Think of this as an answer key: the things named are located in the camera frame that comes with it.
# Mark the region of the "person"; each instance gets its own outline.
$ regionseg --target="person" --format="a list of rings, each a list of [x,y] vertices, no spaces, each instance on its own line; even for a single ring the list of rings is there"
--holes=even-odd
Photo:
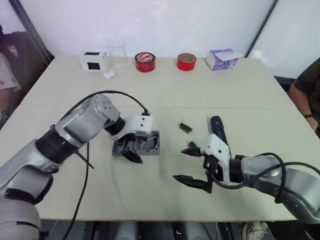
[[[320,138],[320,58],[294,81],[288,95]]]
[[[13,93],[20,89],[7,58],[0,52],[0,129],[8,118],[6,111],[12,104]]]

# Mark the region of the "glass beaker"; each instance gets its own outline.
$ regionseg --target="glass beaker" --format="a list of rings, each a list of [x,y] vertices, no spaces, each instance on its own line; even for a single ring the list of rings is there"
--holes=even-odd
[[[106,48],[109,53],[110,66],[116,71],[127,67],[126,42],[122,38],[113,37],[106,41]]]

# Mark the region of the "dark green shirt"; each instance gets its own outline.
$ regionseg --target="dark green shirt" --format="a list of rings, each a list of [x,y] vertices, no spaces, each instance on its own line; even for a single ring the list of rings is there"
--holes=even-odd
[[[320,119],[320,58],[314,61],[294,81],[294,86],[300,91],[307,93],[311,112]]]

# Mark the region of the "white table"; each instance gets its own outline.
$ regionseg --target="white table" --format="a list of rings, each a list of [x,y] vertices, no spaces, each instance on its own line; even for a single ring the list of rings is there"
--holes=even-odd
[[[204,59],[195,69],[181,71],[175,58],[159,57],[151,72],[139,72],[128,58],[127,70],[112,79],[101,72],[83,71],[76,56],[58,56],[22,104],[68,109],[83,97],[101,90],[118,90],[148,107],[296,109],[276,79],[258,59],[239,59],[234,69],[212,71]],[[135,107],[124,96],[113,95],[121,107]]]
[[[137,107],[119,107],[122,115],[140,114]],[[207,120],[222,118],[231,153],[255,156],[274,152],[285,162],[303,161],[319,166],[319,139],[296,110],[150,108],[154,129],[160,130],[160,156],[142,157],[135,164],[111,155],[112,141],[102,131],[91,141],[88,185],[78,212],[79,220],[253,221],[291,220],[294,217],[271,196],[255,189],[227,190],[216,185],[212,194],[190,188],[173,175],[205,180],[203,159],[180,151],[188,141],[202,145],[209,134]],[[21,105],[0,134],[2,163],[33,138],[40,137],[64,114],[61,109]],[[193,127],[190,134],[180,121]],[[77,156],[64,162],[54,183],[38,204],[44,219],[71,219],[85,177]]]
[[[220,116],[231,153],[255,156],[274,152],[285,162],[302,161],[320,167],[319,139],[266,67],[240,59],[234,69],[210,71],[199,59],[192,72],[179,71],[173,58],[157,58],[156,69],[141,73],[129,67],[110,80],[80,69],[75,56],[60,56],[48,67],[0,132],[0,165],[30,140],[41,137],[71,106],[103,89],[138,98],[160,130],[160,156],[135,164],[111,155],[112,141],[102,131],[91,141],[88,185],[78,220],[253,221],[294,217],[271,196],[255,189],[212,194],[187,187],[173,175],[205,179],[203,160],[181,154],[191,140],[204,144],[208,120]],[[141,114],[125,96],[109,95],[122,117]],[[179,129],[184,122],[190,134]],[[85,177],[77,156],[67,159],[54,184],[38,204],[44,219],[71,219]]]

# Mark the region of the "red and white tape roll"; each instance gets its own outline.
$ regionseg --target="red and white tape roll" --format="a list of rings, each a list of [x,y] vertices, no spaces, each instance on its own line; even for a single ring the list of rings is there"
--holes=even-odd
[[[135,68],[143,73],[151,72],[156,68],[156,57],[150,52],[140,52],[134,57]]]
[[[181,53],[178,56],[176,66],[182,71],[191,71],[195,68],[197,57],[191,53]]]

